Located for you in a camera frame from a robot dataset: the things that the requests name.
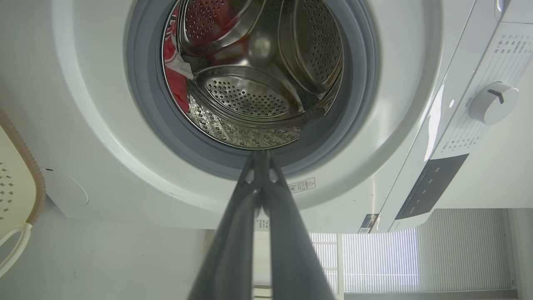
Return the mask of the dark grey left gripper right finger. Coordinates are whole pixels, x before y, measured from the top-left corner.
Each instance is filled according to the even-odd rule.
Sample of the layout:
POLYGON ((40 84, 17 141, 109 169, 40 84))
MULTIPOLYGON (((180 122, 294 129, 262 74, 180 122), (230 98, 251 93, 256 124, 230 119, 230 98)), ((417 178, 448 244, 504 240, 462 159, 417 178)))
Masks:
POLYGON ((267 181, 263 207, 269 217, 273 300, 335 300, 285 176, 263 151, 267 181))

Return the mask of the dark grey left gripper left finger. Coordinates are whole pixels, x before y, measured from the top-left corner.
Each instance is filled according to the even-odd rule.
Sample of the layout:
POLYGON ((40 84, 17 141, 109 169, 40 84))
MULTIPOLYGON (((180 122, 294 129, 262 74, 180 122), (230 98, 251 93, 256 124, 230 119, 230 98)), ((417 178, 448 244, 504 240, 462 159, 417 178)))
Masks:
POLYGON ((249 154, 188 300, 251 300, 253 239, 259 207, 257 151, 249 154))

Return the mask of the red cloth garment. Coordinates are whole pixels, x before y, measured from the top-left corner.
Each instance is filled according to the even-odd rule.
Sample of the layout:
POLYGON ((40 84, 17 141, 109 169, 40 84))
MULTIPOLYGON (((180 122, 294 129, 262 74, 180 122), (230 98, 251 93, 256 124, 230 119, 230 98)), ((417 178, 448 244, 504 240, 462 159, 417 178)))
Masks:
POLYGON ((166 23, 164 39, 162 42, 162 61, 164 63, 165 77, 175 104, 183 111, 189 113, 187 79, 192 80, 194 74, 189 63, 181 57, 178 51, 177 29, 179 8, 173 9, 169 21, 166 23))

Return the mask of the stainless steel washing machine drum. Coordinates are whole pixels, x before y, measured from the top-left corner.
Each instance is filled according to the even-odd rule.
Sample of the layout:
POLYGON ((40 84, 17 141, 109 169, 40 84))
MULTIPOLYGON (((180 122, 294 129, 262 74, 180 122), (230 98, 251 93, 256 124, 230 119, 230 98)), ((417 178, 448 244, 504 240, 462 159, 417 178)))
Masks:
POLYGON ((239 149, 280 148, 325 116, 344 72, 324 0, 175 0, 178 51, 192 68, 185 119, 239 149))

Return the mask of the beige perforated laundry basket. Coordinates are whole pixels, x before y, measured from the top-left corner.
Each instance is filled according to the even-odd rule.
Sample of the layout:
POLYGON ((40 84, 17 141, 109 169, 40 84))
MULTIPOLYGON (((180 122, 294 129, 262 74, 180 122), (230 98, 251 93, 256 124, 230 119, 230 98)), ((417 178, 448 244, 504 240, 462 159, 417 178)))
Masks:
POLYGON ((0 278, 28 245, 45 199, 42 172, 12 121, 0 108, 0 246, 20 233, 12 251, 0 262, 0 278))

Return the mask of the warning triangle sticker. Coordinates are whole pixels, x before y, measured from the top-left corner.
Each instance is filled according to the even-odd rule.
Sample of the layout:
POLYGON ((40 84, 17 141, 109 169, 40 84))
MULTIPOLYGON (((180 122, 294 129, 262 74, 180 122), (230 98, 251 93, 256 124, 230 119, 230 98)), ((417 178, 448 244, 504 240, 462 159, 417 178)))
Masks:
POLYGON ((316 188, 315 178, 309 178, 301 180, 300 182, 290 183, 288 184, 288 188, 292 194, 314 189, 316 188))

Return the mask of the dark barcode sticker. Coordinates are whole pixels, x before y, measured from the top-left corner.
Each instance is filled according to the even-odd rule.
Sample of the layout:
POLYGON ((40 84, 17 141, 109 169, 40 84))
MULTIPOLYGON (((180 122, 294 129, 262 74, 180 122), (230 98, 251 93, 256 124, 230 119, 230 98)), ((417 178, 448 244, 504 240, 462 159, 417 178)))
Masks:
POLYGON ((368 234, 373 229, 375 223, 379 220, 379 213, 368 213, 358 230, 358 234, 368 234))

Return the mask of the white front-load washing machine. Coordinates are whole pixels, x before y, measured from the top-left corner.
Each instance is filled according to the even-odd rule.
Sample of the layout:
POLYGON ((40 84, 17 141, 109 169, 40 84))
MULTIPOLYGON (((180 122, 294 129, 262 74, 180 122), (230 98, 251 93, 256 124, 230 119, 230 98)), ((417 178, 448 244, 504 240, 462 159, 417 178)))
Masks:
MULTIPOLYGON (((429 160, 471 154, 488 125, 469 116, 493 82, 511 87, 533 59, 533 24, 498 22, 495 0, 363 0, 378 45, 375 91, 361 127, 293 194, 307 228, 370 233, 396 220, 429 160)), ((188 166, 152 130, 128 80, 127 38, 138 0, 0 0, 0 108, 39 168, 70 175, 80 220, 215 228, 236 186, 188 166)))

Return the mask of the grey rubber door gasket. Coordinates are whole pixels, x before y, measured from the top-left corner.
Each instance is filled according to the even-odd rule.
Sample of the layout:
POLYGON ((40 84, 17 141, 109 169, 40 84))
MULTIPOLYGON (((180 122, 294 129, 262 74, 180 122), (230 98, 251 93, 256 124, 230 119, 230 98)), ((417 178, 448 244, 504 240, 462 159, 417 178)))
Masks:
MULTIPOLYGON (((378 45, 370 7, 363 0, 324 0, 341 31, 344 72, 329 112, 306 123, 293 143, 272 148, 290 177, 333 159, 361 127, 375 91, 378 45)), ((162 71, 165 23, 175 0, 138 0, 127 38, 128 80, 139 109, 163 143, 194 170, 235 179, 251 150, 221 144, 201 133, 175 106, 162 71)))

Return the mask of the white window blinds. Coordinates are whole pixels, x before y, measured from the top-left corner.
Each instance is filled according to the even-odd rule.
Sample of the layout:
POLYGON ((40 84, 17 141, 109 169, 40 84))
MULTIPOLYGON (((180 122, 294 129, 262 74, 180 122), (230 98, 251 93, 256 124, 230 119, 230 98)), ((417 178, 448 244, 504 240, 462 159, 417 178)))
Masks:
POLYGON ((435 210, 392 233, 310 235, 333 291, 400 294, 513 289, 501 209, 435 210))

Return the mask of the round white filter cover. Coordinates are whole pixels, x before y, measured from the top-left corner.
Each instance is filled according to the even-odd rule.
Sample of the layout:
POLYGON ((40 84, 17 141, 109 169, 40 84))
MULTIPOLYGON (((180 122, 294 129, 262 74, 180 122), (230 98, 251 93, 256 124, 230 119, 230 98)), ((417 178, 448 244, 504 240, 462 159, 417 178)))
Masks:
POLYGON ((89 197, 82 186, 59 170, 43 168, 47 196, 61 209, 80 208, 88 204, 89 197))

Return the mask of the white round program knob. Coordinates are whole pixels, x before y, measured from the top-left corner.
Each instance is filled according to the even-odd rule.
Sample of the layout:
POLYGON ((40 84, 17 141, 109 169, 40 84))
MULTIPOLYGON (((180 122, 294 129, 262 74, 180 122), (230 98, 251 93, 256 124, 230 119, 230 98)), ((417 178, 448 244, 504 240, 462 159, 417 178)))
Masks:
POLYGON ((517 88, 493 82, 474 97, 468 111, 469 116, 485 125, 495 125, 512 112, 519 97, 517 88))

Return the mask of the white detergent drawer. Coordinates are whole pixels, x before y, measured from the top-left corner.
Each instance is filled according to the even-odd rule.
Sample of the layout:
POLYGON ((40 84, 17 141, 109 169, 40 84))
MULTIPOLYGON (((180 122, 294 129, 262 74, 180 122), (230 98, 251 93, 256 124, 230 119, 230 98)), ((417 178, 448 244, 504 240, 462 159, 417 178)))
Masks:
POLYGON ((495 0, 494 13, 498 22, 533 24, 533 0, 495 0))

